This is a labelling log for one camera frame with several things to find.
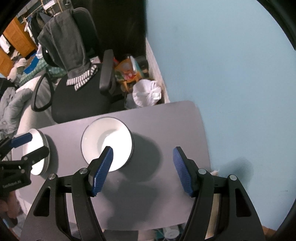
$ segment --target tied plastic bag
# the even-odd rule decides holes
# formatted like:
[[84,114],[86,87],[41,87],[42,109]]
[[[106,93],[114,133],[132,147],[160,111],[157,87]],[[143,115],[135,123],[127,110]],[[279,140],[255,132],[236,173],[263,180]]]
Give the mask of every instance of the tied plastic bag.
[[152,106],[161,99],[161,87],[156,81],[139,80],[133,86],[133,100],[140,107]]

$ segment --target tabletop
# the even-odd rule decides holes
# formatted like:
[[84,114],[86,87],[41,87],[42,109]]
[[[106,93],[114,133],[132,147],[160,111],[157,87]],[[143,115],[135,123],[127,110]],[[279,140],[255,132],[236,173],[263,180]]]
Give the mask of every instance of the tabletop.
[[[21,198],[33,203],[51,173],[72,175],[88,164],[81,152],[85,128],[101,117],[115,117],[126,124],[135,141],[129,163],[107,175],[103,189],[91,198],[101,228],[149,230],[187,221],[194,199],[184,191],[173,163],[173,149],[181,146],[199,168],[210,170],[207,141],[199,110],[182,101],[124,110],[40,129],[51,152],[49,169],[31,175],[32,184],[20,189]],[[20,159],[22,148],[13,150]],[[71,194],[67,194],[69,221],[76,223]]]

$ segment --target blue wall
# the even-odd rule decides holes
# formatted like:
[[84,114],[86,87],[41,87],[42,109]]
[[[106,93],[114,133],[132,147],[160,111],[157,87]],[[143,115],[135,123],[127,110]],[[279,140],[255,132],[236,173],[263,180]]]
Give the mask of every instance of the blue wall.
[[171,101],[199,107],[212,169],[242,180],[263,225],[296,197],[296,53],[256,0],[147,0]]

